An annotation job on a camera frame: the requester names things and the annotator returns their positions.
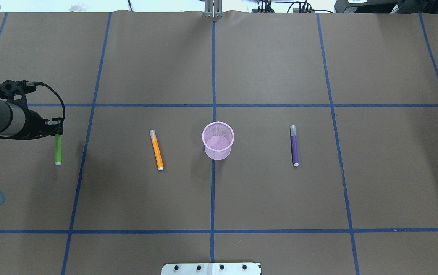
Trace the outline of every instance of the metal hinge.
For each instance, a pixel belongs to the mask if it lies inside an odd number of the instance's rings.
[[[205,0],[205,17],[222,17],[222,0]]]

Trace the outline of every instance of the pen holder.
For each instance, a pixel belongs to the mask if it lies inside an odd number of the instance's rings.
[[[224,122],[212,122],[202,132],[205,153],[213,160],[224,160],[234,143],[233,129]]]

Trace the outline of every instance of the gray table surface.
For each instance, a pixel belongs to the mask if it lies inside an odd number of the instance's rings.
[[[7,79],[67,119],[60,167],[0,141],[0,274],[438,274],[437,15],[1,13]]]

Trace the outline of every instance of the metal bracket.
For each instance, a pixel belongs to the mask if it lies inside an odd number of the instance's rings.
[[[222,0],[205,0],[205,17],[221,18],[222,12]]]
[[[161,275],[261,275],[260,263],[165,264]]]

